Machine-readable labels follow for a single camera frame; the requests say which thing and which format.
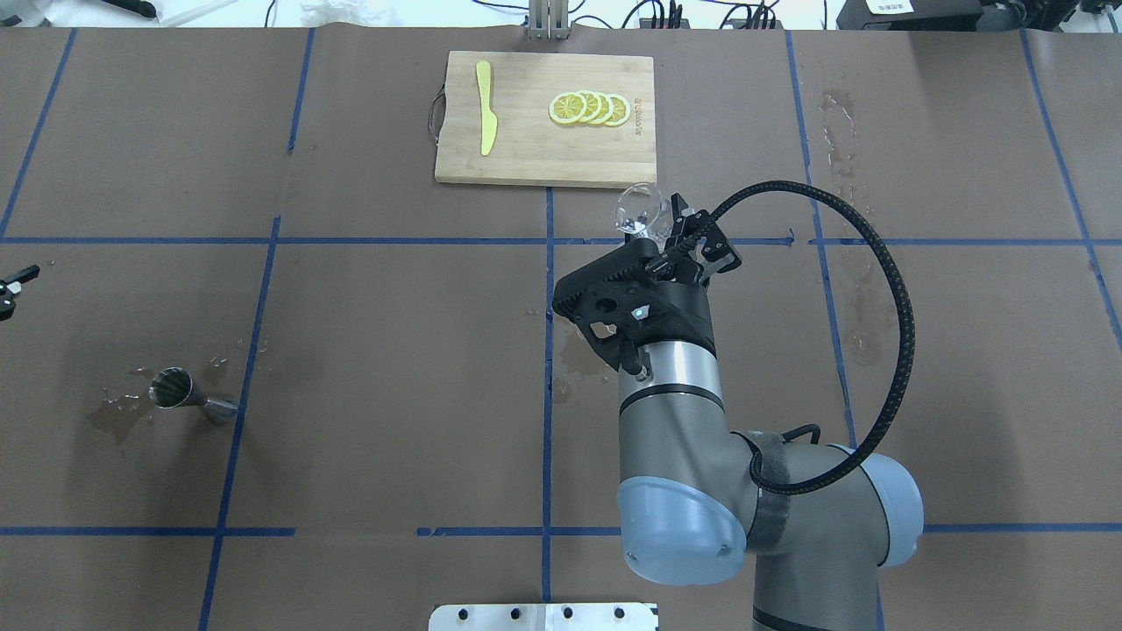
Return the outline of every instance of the black box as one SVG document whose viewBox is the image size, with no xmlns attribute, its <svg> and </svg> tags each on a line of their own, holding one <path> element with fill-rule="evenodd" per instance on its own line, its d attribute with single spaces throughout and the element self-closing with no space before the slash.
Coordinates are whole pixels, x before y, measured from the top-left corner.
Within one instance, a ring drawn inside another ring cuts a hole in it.
<svg viewBox="0 0 1122 631">
<path fill-rule="evenodd" d="M 893 6 L 900 0 L 871 0 L 874 6 Z M 845 30 L 974 30 L 982 17 L 980 0 L 911 0 L 912 11 L 889 16 L 874 15 L 866 0 L 846 0 L 838 13 L 838 28 Z"/>
</svg>

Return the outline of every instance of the knife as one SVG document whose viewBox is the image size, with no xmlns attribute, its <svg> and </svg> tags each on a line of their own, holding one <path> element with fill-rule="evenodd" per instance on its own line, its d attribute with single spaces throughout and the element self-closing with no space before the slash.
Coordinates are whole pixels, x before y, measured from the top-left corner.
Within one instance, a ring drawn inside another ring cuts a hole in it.
<svg viewBox="0 0 1122 631">
<path fill-rule="evenodd" d="M 498 131 L 498 117 L 490 109 L 490 62 L 476 63 L 476 80 L 479 82 L 479 111 L 481 113 L 481 138 L 479 153 L 487 155 L 495 146 L 495 134 Z"/>
</svg>

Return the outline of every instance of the white label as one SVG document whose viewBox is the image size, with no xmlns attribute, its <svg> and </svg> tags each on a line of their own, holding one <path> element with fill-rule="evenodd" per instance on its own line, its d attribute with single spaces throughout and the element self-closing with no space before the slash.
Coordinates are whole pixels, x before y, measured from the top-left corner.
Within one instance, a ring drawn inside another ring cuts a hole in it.
<svg viewBox="0 0 1122 631">
<path fill-rule="evenodd" d="M 912 12 L 911 0 L 865 0 L 874 16 L 895 16 Z"/>
</svg>

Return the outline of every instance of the white metal plate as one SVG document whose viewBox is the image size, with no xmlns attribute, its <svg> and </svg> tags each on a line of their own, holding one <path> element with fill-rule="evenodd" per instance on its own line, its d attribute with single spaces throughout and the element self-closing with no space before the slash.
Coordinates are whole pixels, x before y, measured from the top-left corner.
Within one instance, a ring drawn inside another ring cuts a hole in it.
<svg viewBox="0 0 1122 631">
<path fill-rule="evenodd" d="M 651 603 L 441 605 L 429 631 L 657 631 Z"/>
</svg>

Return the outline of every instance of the light blue cap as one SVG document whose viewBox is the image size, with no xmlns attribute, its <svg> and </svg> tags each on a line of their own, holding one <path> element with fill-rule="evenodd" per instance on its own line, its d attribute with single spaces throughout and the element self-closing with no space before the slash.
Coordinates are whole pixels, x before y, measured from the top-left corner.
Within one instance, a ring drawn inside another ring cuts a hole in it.
<svg viewBox="0 0 1122 631">
<path fill-rule="evenodd" d="M 842 445 L 831 447 L 854 452 Z M 908 469 L 888 456 L 871 454 L 861 468 L 873 483 L 889 522 L 889 554 L 881 567 L 902 565 L 916 554 L 916 541 L 923 533 L 923 499 L 919 487 Z"/>
<path fill-rule="evenodd" d="M 631 477 L 619 485 L 624 558 L 632 570 L 662 585 L 711 585 L 744 566 L 747 537 L 739 520 L 709 495 L 664 477 Z"/>
</svg>

